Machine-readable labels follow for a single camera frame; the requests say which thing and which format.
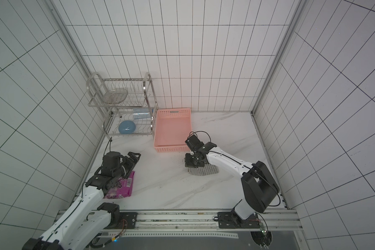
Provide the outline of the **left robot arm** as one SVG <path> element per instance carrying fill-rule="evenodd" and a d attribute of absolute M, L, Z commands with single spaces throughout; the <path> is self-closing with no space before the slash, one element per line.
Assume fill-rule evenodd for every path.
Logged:
<path fill-rule="evenodd" d="M 110 151 L 101 166 L 83 185 L 80 195 L 65 213 L 39 238 L 30 238 L 24 250 L 83 250 L 105 247 L 127 229 L 135 228 L 136 212 L 124 213 L 119 205 L 103 201 L 119 179 L 128 179 L 140 153 L 126 156 Z"/>

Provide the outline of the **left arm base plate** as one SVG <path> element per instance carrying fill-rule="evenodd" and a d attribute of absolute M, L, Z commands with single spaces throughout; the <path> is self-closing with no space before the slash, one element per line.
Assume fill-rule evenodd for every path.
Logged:
<path fill-rule="evenodd" d="M 134 229 L 137 221 L 137 212 L 119 212 L 111 223 L 112 229 Z"/>

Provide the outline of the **grey striped dishcloth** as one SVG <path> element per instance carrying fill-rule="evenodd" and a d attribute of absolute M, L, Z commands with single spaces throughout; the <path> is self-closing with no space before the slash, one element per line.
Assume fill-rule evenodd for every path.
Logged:
<path fill-rule="evenodd" d="M 187 171 L 193 176 L 209 176 L 219 173 L 218 167 L 211 164 L 205 164 L 204 167 L 188 168 Z"/>

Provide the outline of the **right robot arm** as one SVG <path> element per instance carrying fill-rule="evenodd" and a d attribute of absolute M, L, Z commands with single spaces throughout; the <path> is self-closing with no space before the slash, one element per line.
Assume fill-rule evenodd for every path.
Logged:
<path fill-rule="evenodd" d="M 244 199 L 232 209 L 238 221 L 247 220 L 256 212 L 263 213 L 279 196 L 280 189 L 268 167 L 261 161 L 251 163 L 236 158 L 212 142 L 187 139 L 191 153 L 185 155 L 185 167 L 193 176 L 208 176 L 223 169 L 241 180 Z"/>

